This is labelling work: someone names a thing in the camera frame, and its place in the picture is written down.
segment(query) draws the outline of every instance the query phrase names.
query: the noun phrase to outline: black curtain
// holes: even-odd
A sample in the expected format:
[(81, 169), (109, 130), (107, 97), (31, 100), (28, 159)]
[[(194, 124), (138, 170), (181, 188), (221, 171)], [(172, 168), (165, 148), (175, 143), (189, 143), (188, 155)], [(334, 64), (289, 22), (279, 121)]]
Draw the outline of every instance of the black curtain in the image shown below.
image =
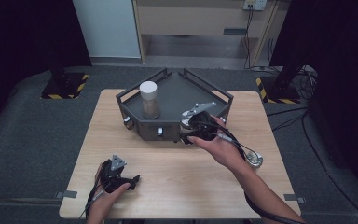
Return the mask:
[(76, 65), (91, 63), (72, 0), (0, 1), (0, 111), (20, 80)]
[(291, 2), (270, 65), (304, 64), (318, 74), (315, 122), (358, 177), (358, 1)]

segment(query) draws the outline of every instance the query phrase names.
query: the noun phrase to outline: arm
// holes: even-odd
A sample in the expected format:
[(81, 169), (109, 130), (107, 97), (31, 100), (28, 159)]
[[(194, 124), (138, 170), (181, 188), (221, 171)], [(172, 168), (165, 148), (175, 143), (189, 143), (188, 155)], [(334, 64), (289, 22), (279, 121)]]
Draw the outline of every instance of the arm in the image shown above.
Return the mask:
[[(215, 118), (221, 126), (225, 126), (221, 119)], [(204, 141), (198, 137), (189, 137), (190, 142), (208, 151), (213, 158), (230, 170), (242, 186), (246, 195), (259, 208), (271, 214), (304, 222), (269, 186), (253, 171), (250, 165), (241, 157), (240, 152), (231, 143), (220, 137), (213, 141)], [(274, 221), (262, 217), (265, 223)]]
[[(98, 188), (95, 191), (94, 196), (99, 194), (101, 190), (103, 190), (103, 187), (101, 186), (101, 183), (98, 183)], [(130, 187), (130, 183), (125, 183), (118, 187), (115, 191), (112, 193), (107, 193), (103, 190), (103, 193), (101, 196), (98, 197), (98, 199), (91, 205), (89, 209), (89, 216), (87, 218), (87, 224), (101, 224), (105, 220), (106, 216), (109, 214), (110, 209), (112, 208), (115, 201), (123, 194), (127, 188)]]

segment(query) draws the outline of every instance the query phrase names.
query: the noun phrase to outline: person's left hand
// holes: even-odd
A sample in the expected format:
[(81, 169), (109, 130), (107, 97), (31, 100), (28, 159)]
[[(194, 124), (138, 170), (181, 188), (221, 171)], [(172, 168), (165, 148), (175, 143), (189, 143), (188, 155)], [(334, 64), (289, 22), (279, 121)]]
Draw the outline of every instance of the person's left hand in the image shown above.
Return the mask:
[[(97, 174), (95, 175), (95, 179), (98, 178), (102, 165), (98, 168)], [(103, 193), (99, 196), (99, 198), (91, 205), (89, 209), (89, 217), (87, 219), (88, 224), (103, 223), (106, 216), (109, 214), (110, 209), (112, 208), (115, 201), (123, 194), (127, 188), (130, 187), (130, 183), (125, 183), (118, 187), (112, 193), (107, 193), (103, 190), (103, 186), (101, 182), (98, 181), (98, 188), (95, 190), (94, 197), (103, 190)]]

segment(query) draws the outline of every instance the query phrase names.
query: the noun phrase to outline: gray carpet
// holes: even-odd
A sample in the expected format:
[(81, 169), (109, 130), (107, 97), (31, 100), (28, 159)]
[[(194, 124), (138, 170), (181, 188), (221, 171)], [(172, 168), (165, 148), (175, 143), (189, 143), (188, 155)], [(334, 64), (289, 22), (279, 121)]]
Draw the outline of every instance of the gray carpet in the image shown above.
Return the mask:
[[(159, 70), (142, 66), (72, 68), (70, 71), (89, 74), (84, 90), (75, 100), (40, 99), (49, 72), (20, 82), (0, 115), (0, 199), (52, 199), (57, 191), (66, 190), (100, 92), (126, 89)], [(258, 91), (255, 79), (263, 75), (244, 70), (190, 70), (228, 91)], [(301, 105), (264, 104), (264, 107), (271, 114), (305, 105), (307, 102), (302, 101)], [(269, 116), (270, 126), (278, 127), (304, 111)], [(338, 169), (328, 159), (310, 116), (305, 118), (305, 126), (328, 173), (358, 206), (357, 179), (350, 170)], [(309, 223), (358, 223), (358, 211), (328, 178), (305, 138), (301, 120), (275, 131), (274, 135), (295, 193), (306, 199), (300, 205), (303, 218)], [(0, 223), (84, 222), (60, 218), (59, 206), (0, 202)]]

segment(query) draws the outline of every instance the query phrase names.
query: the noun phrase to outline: black metal frame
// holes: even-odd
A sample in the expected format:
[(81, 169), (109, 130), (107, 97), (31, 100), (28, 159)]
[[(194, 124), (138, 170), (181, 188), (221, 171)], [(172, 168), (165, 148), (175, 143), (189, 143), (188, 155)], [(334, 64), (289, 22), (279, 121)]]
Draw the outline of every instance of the black metal frame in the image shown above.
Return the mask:
[[(222, 90), (221, 88), (217, 87), (211, 82), (208, 82), (206, 80), (203, 80), (202, 78), (198, 77), (196, 74), (190, 72), (187, 69), (184, 69), (183, 73), (178, 73), (179, 76), (181, 76), (183, 79), (189, 81), (196, 87), (200, 88), (202, 91), (208, 92), (215, 98), (216, 100), (219, 100), (221, 103), (223, 103), (224, 107), (221, 109), (221, 111), (216, 115), (218, 117), (222, 117), (224, 119), (227, 119), (229, 109), (231, 108), (233, 96), (229, 94), (228, 92)], [(124, 96), (131, 93), (132, 91), (138, 90), (139, 86), (145, 82), (145, 81), (154, 81), (157, 84), (164, 80), (165, 78), (168, 78), (170, 75), (172, 75), (172, 72), (168, 72), (168, 69), (165, 68), (155, 75), (152, 75), (151, 77), (145, 78), (144, 80), (141, 80), (140, 82), (135, 83), (130, 88), (124, 90), (123, 92), (119, 93), (117, 98), (117, 103), (121, 112), (121, 116), (123, 119), (130, 118), (132, 124), (129, 125), (126, 121), (124, 122), (125, 126), (131, 130), (134, 129), (140, 135), (145, 141), (173, 141), (177, 142), (180, 141), (179, 136), (179, 130), (180, 130), (180, 120), (172, 121), (161, 121), (161, 120), (155, 120), (155, 119), (145, 119), (145, 120), (139, 120), (137, 116), (126, 106), (126, 102), (131, 101), (135, 97), (140, 96), (140, 92), (134, 93), (132, 96), (130, 96), (126, 100), (122, 100)], [(218, 91), (225, 97), (227, 97), (227, 100), (221, 99), (218, 95), (213, 93), (212, 91)], [(164, 136), (157, 135), (158, 128), (163, 127), (165, 130)]]

